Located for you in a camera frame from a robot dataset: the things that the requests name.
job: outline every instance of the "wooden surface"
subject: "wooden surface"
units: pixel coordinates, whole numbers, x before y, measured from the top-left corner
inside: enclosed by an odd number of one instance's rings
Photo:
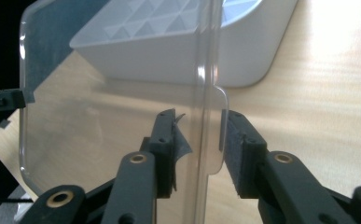
[[[347,196],[361,185],[361,1],[299,0],[268,74],[227,93],[269,150],[297,155]],[[0,129],[0,159],[22,184],[18,115],[10,120]],[[257,202],[237,197],[225,165],[207,195],[206,223],[261,223]]]

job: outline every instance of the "white plastic container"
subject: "white plastic container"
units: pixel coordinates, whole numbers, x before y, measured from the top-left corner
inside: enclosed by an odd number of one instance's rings
[[[223,3],[217,85],[246,86],[264,77],[296,3]],[[188,55],[197,44],[192,35],[198,4],[197,0],[112,0],[75,35],[70,46],[108,77],[189,84],[194,77],[186,75],[192,74],[188,65],[196,62]]]

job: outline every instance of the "clear plastic sheet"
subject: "clear plastic sheet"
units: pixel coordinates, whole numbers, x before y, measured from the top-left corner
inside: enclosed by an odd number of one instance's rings
[[[111,7],[112,17],[94,24],[109,4],[117,5]],[[36,194],[63,184],[95,189],[116,176],[123,156],[139,150],[157,114],[174,108],[176,115],[185,114],[178,127],[192,152],[176,164],[177,191],[158,201],[158,222],[202,223],[207,176],[222,165],[222,118],[228,110],[225,93],[215,86],[221,4],[62,0],[31,5],[20,33],[21,86],[28,103],[21,111],[25,183]],[[185,26],[189,6],[195,24]],[[119,7],[128,14],[116,14]],[[147,29],[163,17],[173,19],[171,29],[171,24],[160,32]],[[102,26],[110,20],[122,27]],[[136,22],[140,27],[129,28]],[[86,27],[92,29],[85,34],[93,57],[71,44]],[[107,27],[122,39],[93,42]]]

